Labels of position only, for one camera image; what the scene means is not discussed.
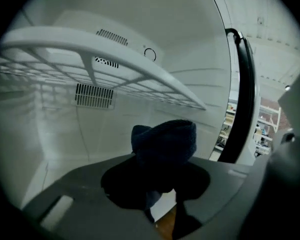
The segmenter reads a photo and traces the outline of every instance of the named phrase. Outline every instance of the brown surface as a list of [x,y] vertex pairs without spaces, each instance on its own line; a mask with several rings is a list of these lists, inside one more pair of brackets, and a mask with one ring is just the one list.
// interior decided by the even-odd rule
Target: brown surface
[[165,240],[172,240],[172,232],[175,226],[177,207],[173,207],[161,219],[155,223],[155,227]]

